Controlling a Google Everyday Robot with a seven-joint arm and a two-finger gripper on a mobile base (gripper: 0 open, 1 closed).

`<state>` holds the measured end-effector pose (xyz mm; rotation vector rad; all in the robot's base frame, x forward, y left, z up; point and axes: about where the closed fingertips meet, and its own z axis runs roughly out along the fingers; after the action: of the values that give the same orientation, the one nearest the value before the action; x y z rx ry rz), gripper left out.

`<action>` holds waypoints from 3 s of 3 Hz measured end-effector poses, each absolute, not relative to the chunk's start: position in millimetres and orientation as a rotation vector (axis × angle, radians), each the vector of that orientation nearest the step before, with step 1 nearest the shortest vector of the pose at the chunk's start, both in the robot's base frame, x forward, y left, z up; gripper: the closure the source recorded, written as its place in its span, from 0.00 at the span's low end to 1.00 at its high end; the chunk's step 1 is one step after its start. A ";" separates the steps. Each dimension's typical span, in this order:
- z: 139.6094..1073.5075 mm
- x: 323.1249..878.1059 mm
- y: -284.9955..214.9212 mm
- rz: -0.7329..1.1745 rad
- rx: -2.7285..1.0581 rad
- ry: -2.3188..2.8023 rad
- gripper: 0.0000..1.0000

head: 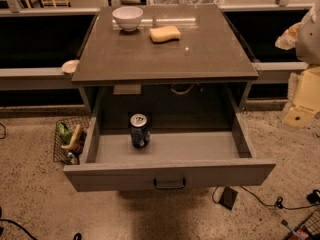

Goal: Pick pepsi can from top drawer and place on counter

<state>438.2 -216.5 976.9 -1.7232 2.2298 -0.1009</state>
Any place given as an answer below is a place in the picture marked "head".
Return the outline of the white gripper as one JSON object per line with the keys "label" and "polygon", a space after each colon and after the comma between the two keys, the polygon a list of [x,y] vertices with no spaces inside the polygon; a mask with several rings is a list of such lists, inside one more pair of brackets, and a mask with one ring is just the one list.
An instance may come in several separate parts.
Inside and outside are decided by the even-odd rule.
{"label": "white gripper", "polygon": [[293,107],[284,114],[282,122],[290,127],[302,128],[320,112],[320,66],[309,66],[301,74],[291,73],[288,99]]}

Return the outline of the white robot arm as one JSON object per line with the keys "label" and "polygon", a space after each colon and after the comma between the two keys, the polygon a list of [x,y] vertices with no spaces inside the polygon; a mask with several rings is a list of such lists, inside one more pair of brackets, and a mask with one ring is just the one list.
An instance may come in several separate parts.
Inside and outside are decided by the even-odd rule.
{"label": "white robot arm", "polygon": [[302,128],[320,112],[320,2],[300,22],[289,27],[275,46],[283,50],[294,48],[296,57],[308,64],[300,75],[290,75],[289,101],[281,119],[283,124]]}

